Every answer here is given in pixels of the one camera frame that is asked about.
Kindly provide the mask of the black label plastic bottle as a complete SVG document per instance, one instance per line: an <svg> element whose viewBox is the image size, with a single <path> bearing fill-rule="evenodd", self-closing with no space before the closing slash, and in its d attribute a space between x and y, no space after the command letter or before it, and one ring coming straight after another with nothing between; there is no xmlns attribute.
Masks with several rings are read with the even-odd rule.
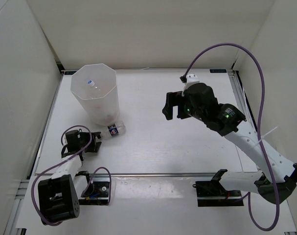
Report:
<svg viewBox="0 0 297 235"><path fill-rule="evenodd" d="M125 132L126 132L126 126L125 126L124 122L116 121L115 123L113 123L109 126L103 127L101 130L100 136L103 139L110 139L113 137L123 135L123 134L125 134Z"/></svg>

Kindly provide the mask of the clear unlabelled plastic bottle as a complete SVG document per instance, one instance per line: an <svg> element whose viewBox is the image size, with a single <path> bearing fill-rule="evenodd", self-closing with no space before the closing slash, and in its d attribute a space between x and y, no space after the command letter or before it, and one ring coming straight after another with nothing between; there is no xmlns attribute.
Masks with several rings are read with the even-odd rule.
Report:
<svg viewBox="0 0 297 235"><path fill-rule="evenodd" d="M87 82L87 87L88 87L89 91L94 91L94 92L100 92L101 91L100 87L93 80L89 80Z"/></svg>

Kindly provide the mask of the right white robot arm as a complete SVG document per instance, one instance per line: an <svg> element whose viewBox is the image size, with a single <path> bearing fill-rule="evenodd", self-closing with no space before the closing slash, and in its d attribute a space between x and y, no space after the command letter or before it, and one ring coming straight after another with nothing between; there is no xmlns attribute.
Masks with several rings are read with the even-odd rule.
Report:
<svg viewBox="0 0 297 235"><path fill-rule="evenodd" d="M257 132L245 115L232 104L219 103L213 89L201 83L194 74L184 79L184 89L168 92L162 113L167 120L178 108L179 119L195 118L207 128L235 144L257 166L258 171L230 172L220 169L209 181L198 181L196 188L204 197L227 196L229 191L249 191L275 203L274 190L278 190L282 203L297 186L297 163L286 159L266 141L260 141Z"/></svg>

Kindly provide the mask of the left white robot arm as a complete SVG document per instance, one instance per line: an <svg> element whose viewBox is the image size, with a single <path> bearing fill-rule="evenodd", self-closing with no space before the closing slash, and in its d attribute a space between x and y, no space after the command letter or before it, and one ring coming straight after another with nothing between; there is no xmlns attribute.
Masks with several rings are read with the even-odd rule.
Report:
<svg viewBox="0 0 297 235"><path fill-rule="evenodd" d="M98 152L100 138L100 132L89 133L81 129L62 135L61 157L65 163L58 166L50 178L38 183L39 211L44 225L57 226L79 216L80 193L89 196L94 191L94 183L89 181L88 172L79 173L79 169L85 153Z"/></svg>

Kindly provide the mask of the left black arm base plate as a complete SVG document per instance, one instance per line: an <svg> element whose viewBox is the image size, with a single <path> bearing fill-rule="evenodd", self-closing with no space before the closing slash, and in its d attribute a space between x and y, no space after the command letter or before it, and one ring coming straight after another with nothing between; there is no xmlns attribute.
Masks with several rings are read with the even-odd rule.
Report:
<svg viewBox="0 0 297 235"><path fill-rule="evenodd" d="M94 177L79 204L85 206L108 206L111 200L111 177Z"/></svg>

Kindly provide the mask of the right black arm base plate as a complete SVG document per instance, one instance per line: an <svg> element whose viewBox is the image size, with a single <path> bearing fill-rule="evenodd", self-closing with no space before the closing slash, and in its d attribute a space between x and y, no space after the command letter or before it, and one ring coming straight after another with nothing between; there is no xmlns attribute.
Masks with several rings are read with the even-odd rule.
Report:
<svg viewBox="0 0 297 235"><path fill-rule="evenodd" d="M196 190L198 207L241 207L244 205L241 191L227 191L216 181L196 181L192 187Z"/></svg>

